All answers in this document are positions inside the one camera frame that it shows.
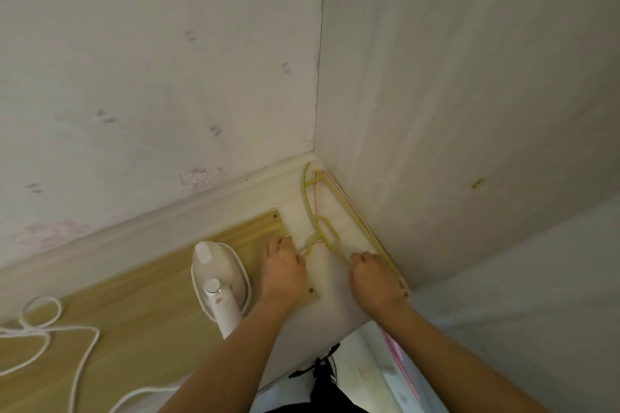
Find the light wood panel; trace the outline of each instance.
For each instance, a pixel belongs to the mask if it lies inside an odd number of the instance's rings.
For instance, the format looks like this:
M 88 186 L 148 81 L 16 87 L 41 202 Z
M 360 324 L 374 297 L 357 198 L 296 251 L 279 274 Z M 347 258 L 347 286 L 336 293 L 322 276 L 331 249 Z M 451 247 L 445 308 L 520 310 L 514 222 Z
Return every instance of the light wood panel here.
M 411 285 L 620 189 L 617 1 L 324 0 L 315 151 Z
M 287 234 L 273 209 L 208 239 L 237 251 L 256 300 L 263 246 L 271 237 Z M 107 412 L 135 388 L 169 385 L 221 342 L 191 284 L 194 244 L 64 298 L 66 311 L 57 325 L 93 325 L 102 331 L 82 377 L 78 411 Z M 308 289 L 302 305 L 318 298 L 316 290 Z M 43 307 L 33 311 L 32 321 L 49 315 L 50 307 Z M 91 339 L 91 331 L 54 334 L 48 352 L 34 364 L 0 378 L 0 411 L 65 411 L 71 380 Z M 0 368 L 19 363 L 38 343 L 3 340 Z

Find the person's left hand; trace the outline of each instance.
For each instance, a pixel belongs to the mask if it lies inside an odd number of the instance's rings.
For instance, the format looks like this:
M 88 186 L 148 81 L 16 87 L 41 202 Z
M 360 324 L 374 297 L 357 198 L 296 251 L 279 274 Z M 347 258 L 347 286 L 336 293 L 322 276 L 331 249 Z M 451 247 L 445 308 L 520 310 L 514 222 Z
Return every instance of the person's left hand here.
M 261 299 L 291 312 L 306 292 L 306 260 L 295 254 L 293 239 L 275 238 L 263 252 Z

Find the white wall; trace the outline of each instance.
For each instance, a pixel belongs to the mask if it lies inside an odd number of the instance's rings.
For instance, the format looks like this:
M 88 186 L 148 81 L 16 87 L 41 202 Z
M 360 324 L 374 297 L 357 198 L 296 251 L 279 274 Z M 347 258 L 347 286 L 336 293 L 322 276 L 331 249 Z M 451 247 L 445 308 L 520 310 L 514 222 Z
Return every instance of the white wall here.
M 324 1 L 315 152 L 411 285 L 620 190 L 619 0 Z
M 552 410 L 620 410 L 620 194 L 411 300 Z
M 0 267 L 314 147 L 321 0 L 0 7 Z

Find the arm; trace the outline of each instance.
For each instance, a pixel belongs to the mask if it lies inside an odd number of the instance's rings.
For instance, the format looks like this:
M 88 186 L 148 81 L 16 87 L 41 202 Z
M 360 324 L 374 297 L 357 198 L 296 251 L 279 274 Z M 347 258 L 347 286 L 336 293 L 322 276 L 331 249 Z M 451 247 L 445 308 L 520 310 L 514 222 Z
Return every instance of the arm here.
M 284 321 L 306 288 L 306 261 L 290 239 L 275 239 L 263 253 L 259 301 L 159 413 L 247 412 Z
M 360 307 L 413 360 L 453 413 L 547 410 L 419 315 L 378 255 L 353 254 L 351 289 Z

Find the hand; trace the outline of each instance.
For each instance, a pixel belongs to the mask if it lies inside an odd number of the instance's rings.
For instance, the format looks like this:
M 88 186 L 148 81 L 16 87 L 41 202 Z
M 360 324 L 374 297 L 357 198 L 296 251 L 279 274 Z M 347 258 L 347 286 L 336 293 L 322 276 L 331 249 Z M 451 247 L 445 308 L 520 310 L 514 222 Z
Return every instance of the hand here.
M 306 260 L 295 254 L 293 239 L 276 238 L 263 252 L 261 299 L 289 314 L 306 292 Z
M 353 253 L 351 263 L 349 282 L 353 296 L 374 320 L 383 320 L 393 309 L 407 304 L 407 292 L 398 275 L 379 255 Z

